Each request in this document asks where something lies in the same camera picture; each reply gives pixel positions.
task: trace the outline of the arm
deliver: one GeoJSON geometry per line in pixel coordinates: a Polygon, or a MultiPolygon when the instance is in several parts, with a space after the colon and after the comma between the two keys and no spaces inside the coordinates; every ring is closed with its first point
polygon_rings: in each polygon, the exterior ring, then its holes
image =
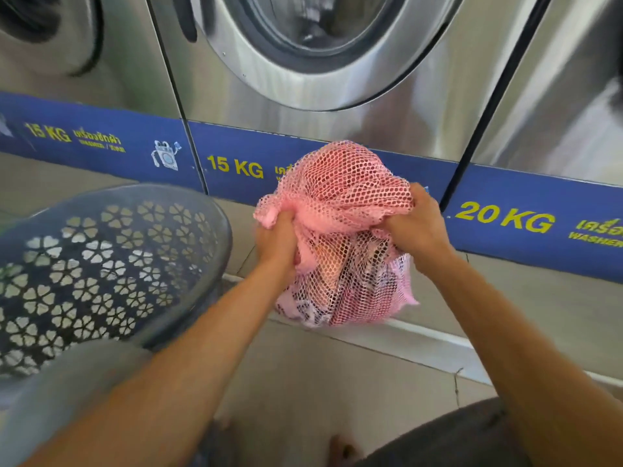
{"type": "Polygon", "coordinates": [[[536,465],[623,465],[623,408],[491,287],[450,245],[437,202],[385,220],[437,286],[487,369],[536,465]]]}
{"type": "Polygon", "coordinates": [[[196,449],[245,349],[294,277],[292,214],[259,228],[260,260],[169,347],[24,467],[169,466],[196,449]]]}

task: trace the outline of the blue banner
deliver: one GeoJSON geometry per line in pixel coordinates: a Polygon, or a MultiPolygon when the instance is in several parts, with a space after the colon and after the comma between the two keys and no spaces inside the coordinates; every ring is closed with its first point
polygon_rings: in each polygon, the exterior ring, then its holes
{"type": "Polygon", "coordinates": [[[457,249],[623,282],[623,188],[470,165],[448,205],[457,249]]]}
{"type": "MultiPolygon", "coordinates": [[[[189,122],[210,195],[248,205],[275,191],[278,180],[301,157],[326,143],[235,127],[189,122]]],[[[440,200],[457,164],[375,150],[387,168],[428,186],[440,200]]]]}
{"type": "Polygon", "coordinates": [[[203,191],[181,119],[0,92],[0,151],[203,191]]]}

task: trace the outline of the pink cloth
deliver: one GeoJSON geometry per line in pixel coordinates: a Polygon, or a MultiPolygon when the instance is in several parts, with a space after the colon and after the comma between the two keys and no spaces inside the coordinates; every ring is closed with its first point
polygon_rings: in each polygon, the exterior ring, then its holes
{"type": "Polygon", "coordinates": [[[416,304],[409,256],[373,229],[412,207],[409,182],[354,142],[333,142],[300,159],[253,215],[271,228],[281,211],[295,212],[300,263],[278,311],[316,327],[376,321],[416,304]]]}

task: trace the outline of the gray pants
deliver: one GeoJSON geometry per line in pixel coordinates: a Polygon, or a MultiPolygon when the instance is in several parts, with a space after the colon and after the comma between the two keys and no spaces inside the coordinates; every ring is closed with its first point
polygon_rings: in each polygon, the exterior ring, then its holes
{"type": "MultiPolygon", "coordinates": [[[[0,467],[15,467],[112,387],[130,377],[151,353],[126,342],[90,341],[63,353],[32,377],[0,430],[0,467]]],[[[231,439],[212,424],[192,467],[233,467],[231,439]]],[[[499,399],[448,413],[378,449],[356,467],[523,467],[530,461],[499,399]]]]}

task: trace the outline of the foot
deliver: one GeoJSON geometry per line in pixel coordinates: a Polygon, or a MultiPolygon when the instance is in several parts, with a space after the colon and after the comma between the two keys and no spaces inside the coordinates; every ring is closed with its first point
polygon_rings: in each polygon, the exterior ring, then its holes
{"type": "Polygon", "coordinates": [[[359,448],[342,436],[333,436],[329,442],[329,459],[326,467],[351,467],[361,460],[363,455],[359,448]]]}

